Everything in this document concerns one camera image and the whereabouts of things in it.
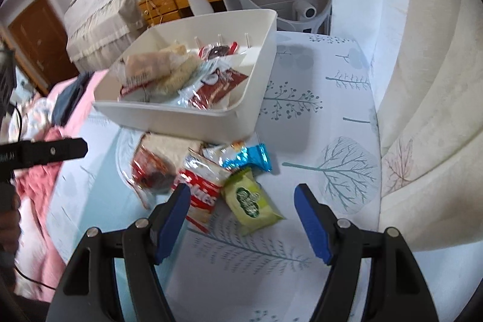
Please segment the black handle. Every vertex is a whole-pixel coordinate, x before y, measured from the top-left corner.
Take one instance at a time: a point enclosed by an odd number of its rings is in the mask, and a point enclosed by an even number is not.
[[[8,182],[0,182],[0,213],[13,210],[15,187]],[[0,267],[14,267],[15,255],[3,250],[0,244]]]

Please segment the blue chip bag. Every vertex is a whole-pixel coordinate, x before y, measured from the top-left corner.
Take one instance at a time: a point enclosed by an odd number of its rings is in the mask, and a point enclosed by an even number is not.
[[[272,169],[267,148],[265,144],[260,143],[257,134],[253,134],[245,141],[205,148],[202,152],[205,158],[231,171],[247,166],[256,166],[266,172]]]

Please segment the wooden desk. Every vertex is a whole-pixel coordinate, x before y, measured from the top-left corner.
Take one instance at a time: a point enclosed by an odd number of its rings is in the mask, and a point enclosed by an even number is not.
[[[188,0],[141,0],[139,7],[142,15],[149,26],[178,20],[183,17],[192,15],[189,8]]]

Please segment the green snack package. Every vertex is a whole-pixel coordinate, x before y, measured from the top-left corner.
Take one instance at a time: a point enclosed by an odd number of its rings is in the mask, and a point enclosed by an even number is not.
[[[253,179],[252,169],[250,168],[230,176],[221,194],[242,225],[242,235],[252,233],[284,219],[271,206],[268,195]]]

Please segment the person's hand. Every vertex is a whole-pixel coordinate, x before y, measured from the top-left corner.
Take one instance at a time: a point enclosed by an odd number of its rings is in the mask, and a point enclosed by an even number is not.
[[[13,210],[0,212],[0,244],[6,252],[15,254],[18,250],[18,239],[20,238],[20,198],[17,194],[13,200]]]

